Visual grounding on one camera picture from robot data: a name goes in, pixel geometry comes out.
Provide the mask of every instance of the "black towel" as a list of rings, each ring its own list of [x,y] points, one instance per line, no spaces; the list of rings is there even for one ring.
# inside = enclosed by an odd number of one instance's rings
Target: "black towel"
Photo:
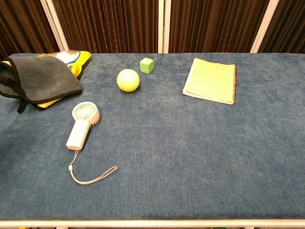
[[[52,57],[10,57],[0,64],[0,94],[31,104],[46,103],[81,92],[67,65]]]

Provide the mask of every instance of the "spiral binding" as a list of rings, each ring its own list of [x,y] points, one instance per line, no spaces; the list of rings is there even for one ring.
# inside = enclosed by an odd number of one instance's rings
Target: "spiral binding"
[[[236,66],[234,67],[234,78],[233,78],[233,104],[235,103],[235,93],[236,93]]]

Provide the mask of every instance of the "fan head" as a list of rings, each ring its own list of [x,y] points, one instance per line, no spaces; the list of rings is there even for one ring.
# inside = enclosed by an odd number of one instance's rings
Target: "fan head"
[[[99,121],[100,113],[94,103],[82,102],[73,108],[72,116],[75,121],[87,120],[90,125],[94,125]]]

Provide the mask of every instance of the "green foam block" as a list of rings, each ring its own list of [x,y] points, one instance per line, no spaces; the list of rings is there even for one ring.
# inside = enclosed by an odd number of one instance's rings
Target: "green foam block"
[[[143,73],[151,73],[154,68],[153,60],[149,58],[144,58],[140,61],[140,70]]]

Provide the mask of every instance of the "white table edge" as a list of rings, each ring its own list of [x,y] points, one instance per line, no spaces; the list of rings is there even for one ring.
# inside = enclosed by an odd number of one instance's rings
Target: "white table edge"
[[[0,221],[0,227],[105,227],[105,228],[199,228],[199,227],[305,227],[305,219],[215,220],[20,220]]]

